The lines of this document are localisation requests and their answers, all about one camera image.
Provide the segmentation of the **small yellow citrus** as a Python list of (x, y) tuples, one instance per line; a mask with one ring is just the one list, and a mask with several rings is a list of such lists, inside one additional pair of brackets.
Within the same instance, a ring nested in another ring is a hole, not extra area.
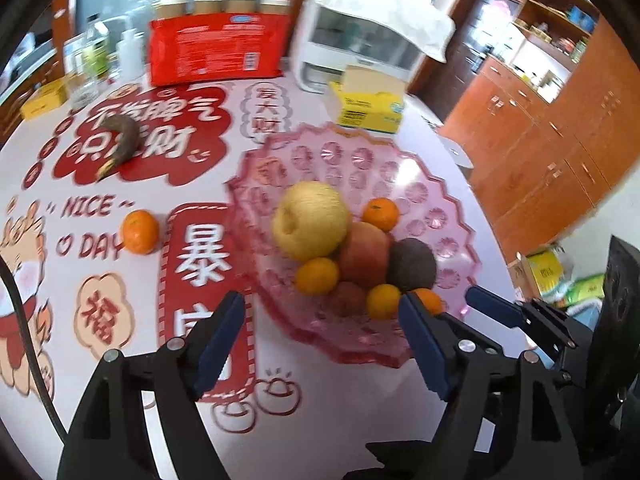
[(371, 288), (366, 298), (367, 315), (378, 321), (397, 318), (400, 298), (401, 292), (394, 285), (381, 284)]

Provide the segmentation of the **dark avocado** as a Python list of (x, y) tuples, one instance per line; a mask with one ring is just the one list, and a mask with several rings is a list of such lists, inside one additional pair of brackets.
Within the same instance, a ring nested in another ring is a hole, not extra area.
[(434, 252), (422, 240), (407, 237), (390, 246), (386, 281), (401, 292), (418, 288), (432, 289), (436, 275)]

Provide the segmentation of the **red lychee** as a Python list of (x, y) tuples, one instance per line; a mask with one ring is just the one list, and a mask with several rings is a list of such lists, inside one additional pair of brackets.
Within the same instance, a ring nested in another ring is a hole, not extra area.
[(367, 292), (352, 282), (339, 282), (328, 296), (329, 309), (342, 318), (365, 314), (366, 302)]

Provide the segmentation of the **orange tangerine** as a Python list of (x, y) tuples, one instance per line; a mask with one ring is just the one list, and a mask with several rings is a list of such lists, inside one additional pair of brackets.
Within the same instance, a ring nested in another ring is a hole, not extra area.
[(314, 258), (302, 264), (295, 272), (295, 288), (303, 295), (324, 296), (340, 280), (340, 269), (330, 258)]
[(150, 254), (160, 241), (160, 222), (147, 210), (131, 211), (122, 220), (120, 238), (128, 252), (136, 255)]

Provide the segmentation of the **yellow-green apple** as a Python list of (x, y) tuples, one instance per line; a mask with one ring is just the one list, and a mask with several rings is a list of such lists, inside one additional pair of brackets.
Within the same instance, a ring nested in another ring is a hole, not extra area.
[(271, 219), (280, 251), (298, 261), (328, 256), (340, 246), (352, 224), (352, 213), (335, 188), (302, 181), (286, 189)]

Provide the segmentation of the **overripe dark banana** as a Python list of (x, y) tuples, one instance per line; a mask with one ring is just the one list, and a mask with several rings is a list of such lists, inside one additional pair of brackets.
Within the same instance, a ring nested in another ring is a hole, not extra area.
[(104, 118), (101, 126), (109, 132), (116, 133), (116, 144), (113, 154), (108, 155), (106, 162), (96, 172), (96, 182), (100, 182), (134, 157), (141, 140), (141, 127), (129, 115), (115, 114)]

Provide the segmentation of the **yellow-orange citrus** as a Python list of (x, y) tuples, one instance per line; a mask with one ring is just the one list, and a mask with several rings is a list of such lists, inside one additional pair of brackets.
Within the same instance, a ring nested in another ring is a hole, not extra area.
[(440, 315), (446, 311), (446, 307), (442, 298), (436, 292), (428, 288), (417, 288), (412, 291), (422, 302), (423, 307), (431, 313), (431, 315)]

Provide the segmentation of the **red persimmon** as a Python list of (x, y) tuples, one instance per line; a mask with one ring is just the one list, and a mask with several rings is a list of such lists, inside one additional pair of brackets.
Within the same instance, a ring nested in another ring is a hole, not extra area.
[(386, 280), (390, 237), (376, 226), (355, 222), (337, 255), (341, 279), (371, 289)]

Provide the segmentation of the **small tangerine in bowl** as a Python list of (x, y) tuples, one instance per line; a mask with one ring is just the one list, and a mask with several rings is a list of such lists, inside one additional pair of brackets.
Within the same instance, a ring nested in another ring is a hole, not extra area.
[(399, 221), (397, 205), (386, 197), (372, 198), (364, 206), (361, 221), (376, 226), (381, 231), (390, 232)]

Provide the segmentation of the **pink plastic fruit bowl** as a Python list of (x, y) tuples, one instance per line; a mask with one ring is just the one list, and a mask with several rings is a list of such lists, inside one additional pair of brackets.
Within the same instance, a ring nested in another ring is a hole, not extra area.
[(228, 190), (232, 234), (267, 314), (332, 361), (410, 358), (397, 321), (366, 307), (375, 286), (429, 288), (465, 316), (480, 258), (462, 203), (393, 142), (303, 126), (245, 152)]

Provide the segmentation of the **yellow flat box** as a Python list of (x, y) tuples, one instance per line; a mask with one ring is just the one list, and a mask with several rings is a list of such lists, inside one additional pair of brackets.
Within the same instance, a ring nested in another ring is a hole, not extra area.
[(65, 80), (60, 78), (38, 88), (21, 106), (21, 116), (24, 120), (34, 119), (51, 110), (55, 110), (66, 101)]

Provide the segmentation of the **white squeeze bottle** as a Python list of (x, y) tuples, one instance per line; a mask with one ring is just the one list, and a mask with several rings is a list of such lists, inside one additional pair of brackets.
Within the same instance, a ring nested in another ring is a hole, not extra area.
[(124, 81), (140, 78), (144, 73), (143, 36), (134, 28), (122, 32), (117, 44), (120, 76)]

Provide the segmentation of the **red drink bottle pack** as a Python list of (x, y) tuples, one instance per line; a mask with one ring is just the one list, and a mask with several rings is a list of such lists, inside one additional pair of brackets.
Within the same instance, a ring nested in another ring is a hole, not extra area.
[(144, 0), (157, 87), (281, 75), (294, 0)]

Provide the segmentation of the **clear plastic bottle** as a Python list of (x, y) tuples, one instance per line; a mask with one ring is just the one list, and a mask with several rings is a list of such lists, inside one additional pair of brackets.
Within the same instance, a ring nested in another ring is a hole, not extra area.
[(110, 37), (108, 28), (100, 20), (99, 14), (88, 17), (84, 36), (82, 57), (88, 72), (98, 79), (105, 79), (108, 75), (108, 54), (110, 53)]

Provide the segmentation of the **white countertop appliance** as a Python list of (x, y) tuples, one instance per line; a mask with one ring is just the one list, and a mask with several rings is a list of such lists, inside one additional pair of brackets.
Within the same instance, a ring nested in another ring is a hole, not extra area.
[(428, 0), (304, 0), (288, 67), (299, 88), (314, 93), (349, 66), (408, 84), (424, 58), (446, 61), (455, 29)]

